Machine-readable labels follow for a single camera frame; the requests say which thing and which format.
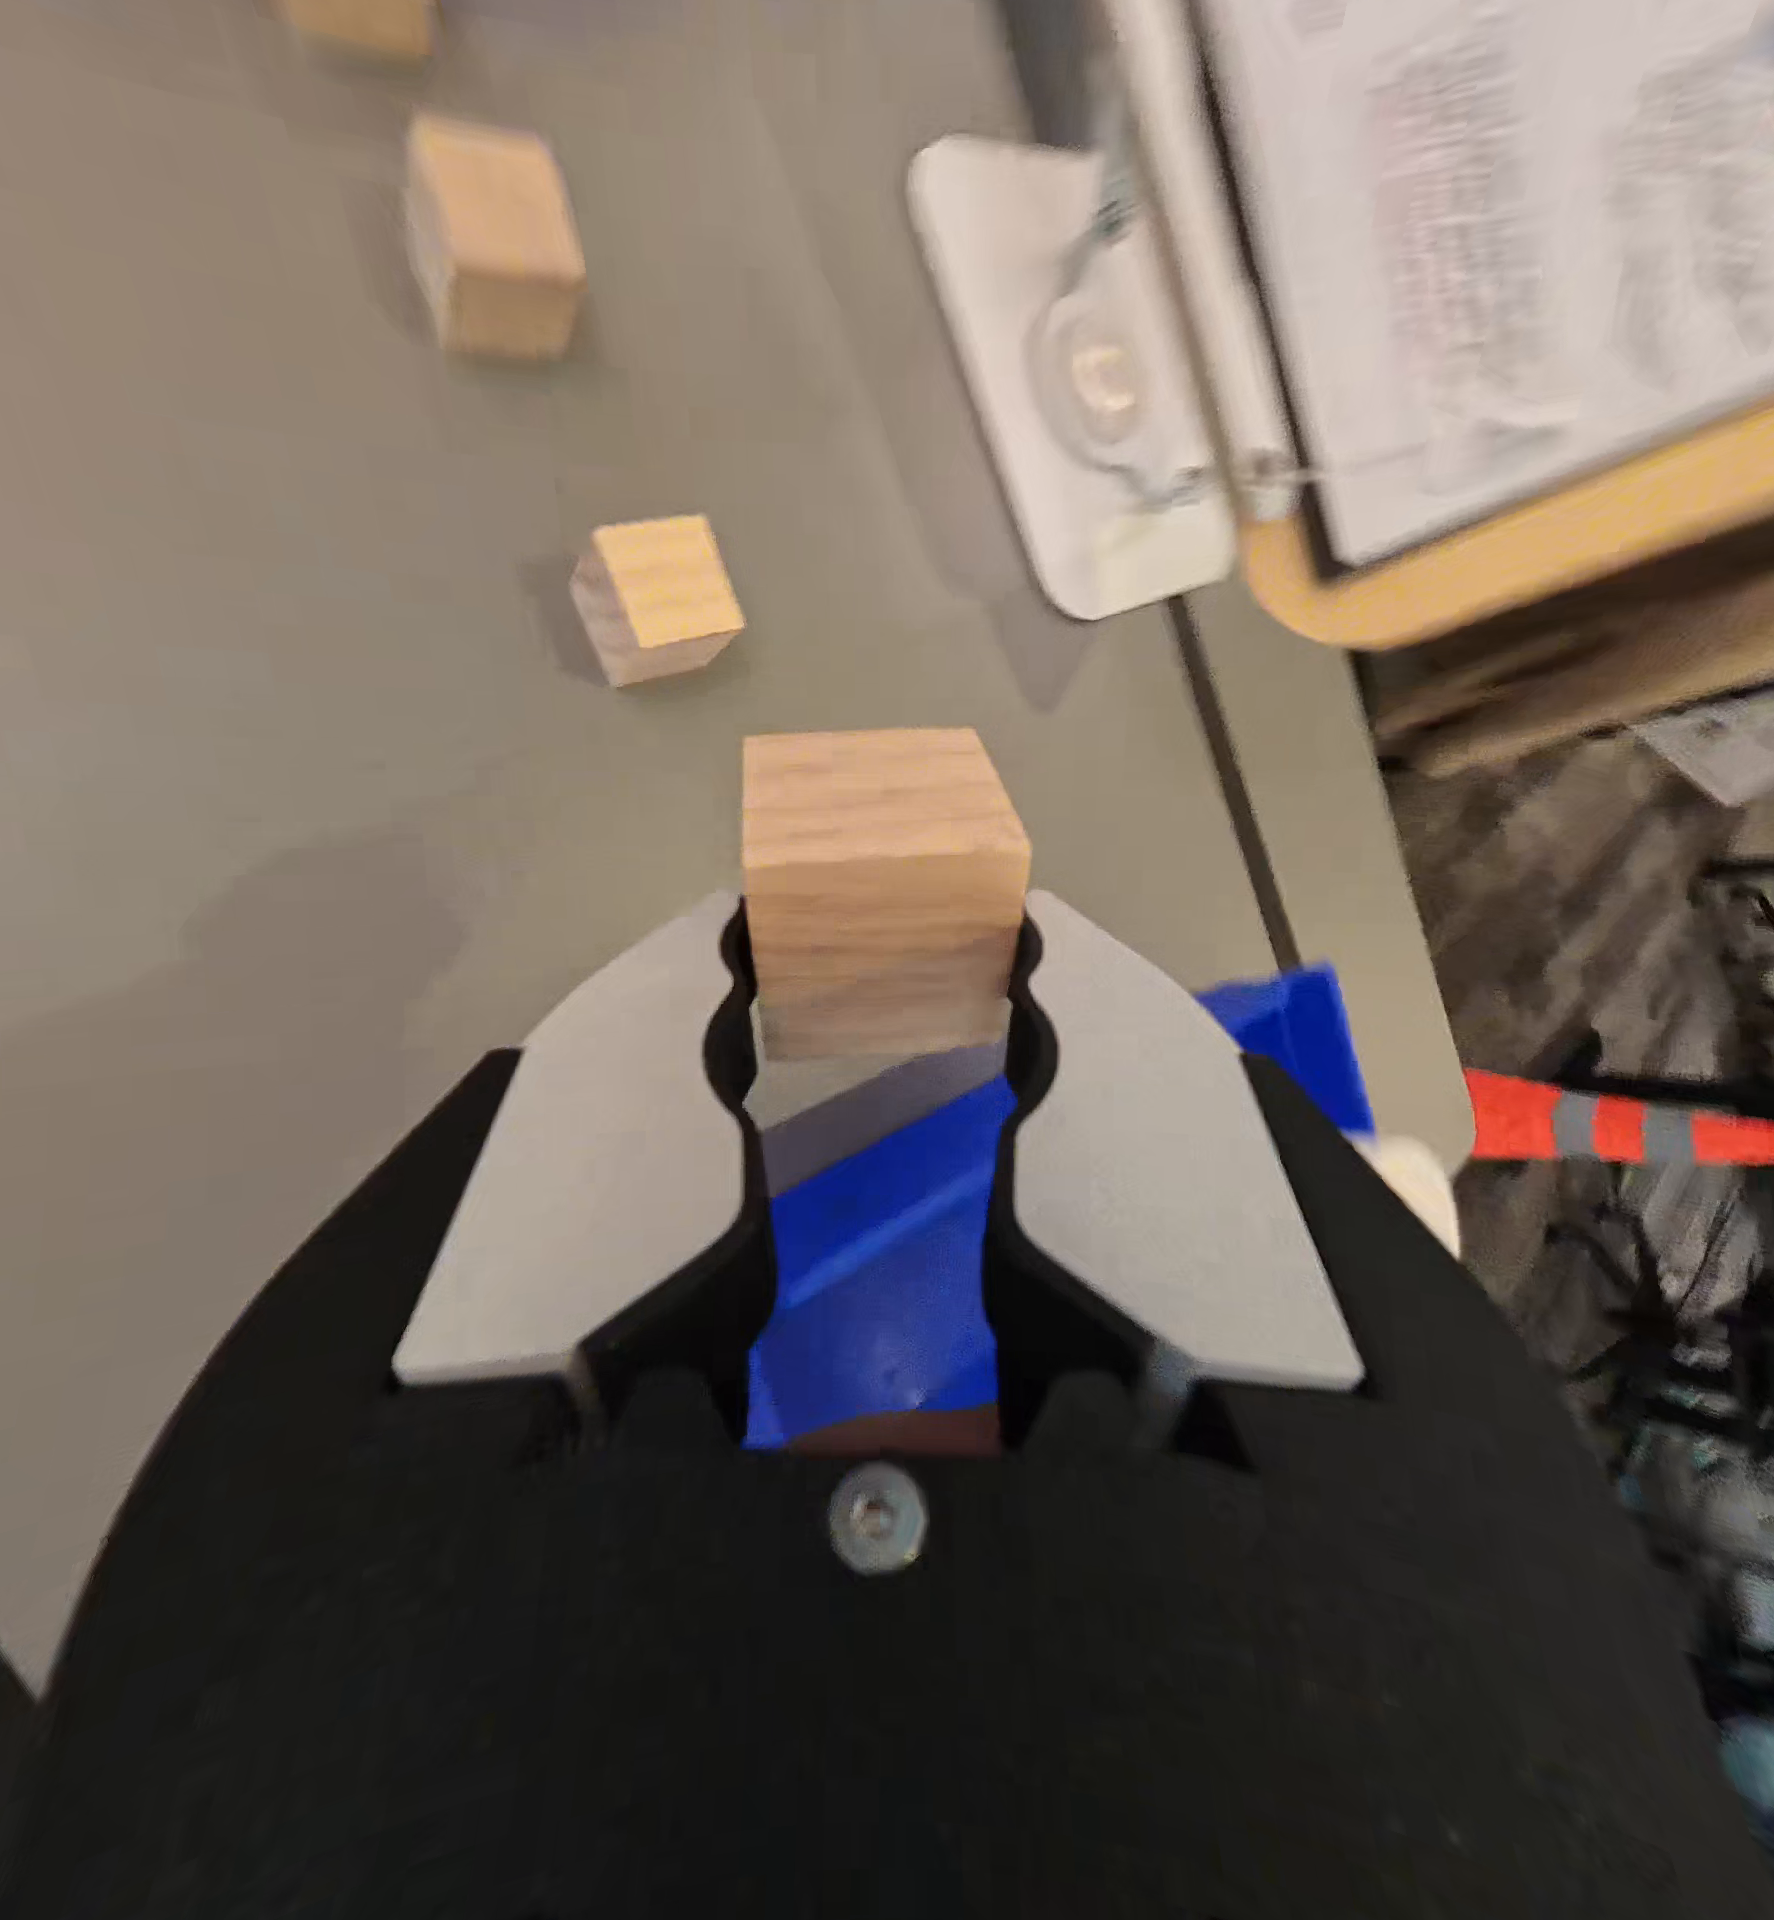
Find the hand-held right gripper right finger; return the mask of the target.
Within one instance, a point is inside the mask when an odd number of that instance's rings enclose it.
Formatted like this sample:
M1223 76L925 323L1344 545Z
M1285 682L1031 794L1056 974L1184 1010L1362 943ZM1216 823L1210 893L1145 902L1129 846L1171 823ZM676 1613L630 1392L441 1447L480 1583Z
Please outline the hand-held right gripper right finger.
M1003 1091L981 1223L1003 1448L1071 1377L1119 1387L1153 1447L1193 1392L1365 1387L1243 1052L1056 893L1023 893Z

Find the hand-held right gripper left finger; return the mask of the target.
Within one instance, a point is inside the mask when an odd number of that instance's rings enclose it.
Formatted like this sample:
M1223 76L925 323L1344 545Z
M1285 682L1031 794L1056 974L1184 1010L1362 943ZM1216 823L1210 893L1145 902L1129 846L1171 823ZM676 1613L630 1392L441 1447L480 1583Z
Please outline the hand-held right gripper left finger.
M744 1363L778 1309L744 1091L744 902L711 893L525 1029L392 1387L564 1387L613 1431L648 1377L687 1377L744 1447Z

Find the blue plastic bin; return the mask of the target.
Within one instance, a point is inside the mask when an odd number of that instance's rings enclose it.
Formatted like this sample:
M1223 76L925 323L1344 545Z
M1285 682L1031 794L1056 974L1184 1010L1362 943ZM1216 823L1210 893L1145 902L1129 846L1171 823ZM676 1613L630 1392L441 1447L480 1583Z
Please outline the blue plastic bin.
M1223 981L1201 1002L1243 1064L1295 1064L1314 1000L1314 1091L1344 1076L1344 1118L1365 1118L1344 1000L1330 974ZM981 1223L1010 1091L981 1082L896 1135L778 1195L778 1319L755 1339L744 1447L778 1448L870 1417L960 1417L995 1401L981 1319Z

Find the light wooden cube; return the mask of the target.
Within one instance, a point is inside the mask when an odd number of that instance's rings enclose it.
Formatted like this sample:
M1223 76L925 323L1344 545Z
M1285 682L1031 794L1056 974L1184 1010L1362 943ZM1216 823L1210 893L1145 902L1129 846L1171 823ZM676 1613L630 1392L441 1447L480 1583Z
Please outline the light wooden cube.
M759 1056L995 1043L1031 836L977 726L744 736L742 902Z
M446 355L558 363L573 345L590 254L539 131L416 113L402 216Z
M573 616L604 691L687 682L744 636L711 516L590 527Z
M441 52L441 0L274 0L279 24L345 61L419 71Z

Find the red grey striped bar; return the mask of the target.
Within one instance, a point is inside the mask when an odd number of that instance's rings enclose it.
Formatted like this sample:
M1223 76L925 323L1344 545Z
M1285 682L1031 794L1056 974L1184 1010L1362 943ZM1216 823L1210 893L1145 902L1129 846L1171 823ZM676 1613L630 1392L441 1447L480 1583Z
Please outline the red grey striped bar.
M1774 1168L1774 1118L1467 1064L1471 1168Z

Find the white paper sheet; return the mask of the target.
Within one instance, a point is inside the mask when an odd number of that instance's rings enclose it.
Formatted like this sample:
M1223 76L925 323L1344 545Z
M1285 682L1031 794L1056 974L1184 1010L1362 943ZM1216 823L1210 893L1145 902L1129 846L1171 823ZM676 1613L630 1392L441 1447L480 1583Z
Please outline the white paper sheet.
M1668 708L1632 736L1718 807L1774 794L1774 698Z

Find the wooden document stand white base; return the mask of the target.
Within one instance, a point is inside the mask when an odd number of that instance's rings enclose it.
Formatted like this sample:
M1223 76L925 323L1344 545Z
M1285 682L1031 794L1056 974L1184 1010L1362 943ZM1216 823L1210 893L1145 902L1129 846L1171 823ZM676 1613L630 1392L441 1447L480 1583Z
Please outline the wooden document stand white base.
M1071 619L1243 583L1406 647L1774 516L1774 398L1321 575L1314 495L1193 5L1094 5L1077 148L936 137L905 213L1031 583Z

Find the printed instruction sheet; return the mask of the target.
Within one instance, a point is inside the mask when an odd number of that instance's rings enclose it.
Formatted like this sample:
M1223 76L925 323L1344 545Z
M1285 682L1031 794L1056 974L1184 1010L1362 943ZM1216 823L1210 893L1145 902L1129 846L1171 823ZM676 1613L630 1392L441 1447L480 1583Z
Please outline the printed instruction sheet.
M1774 398L1774 0L1193 14L1321 575Z

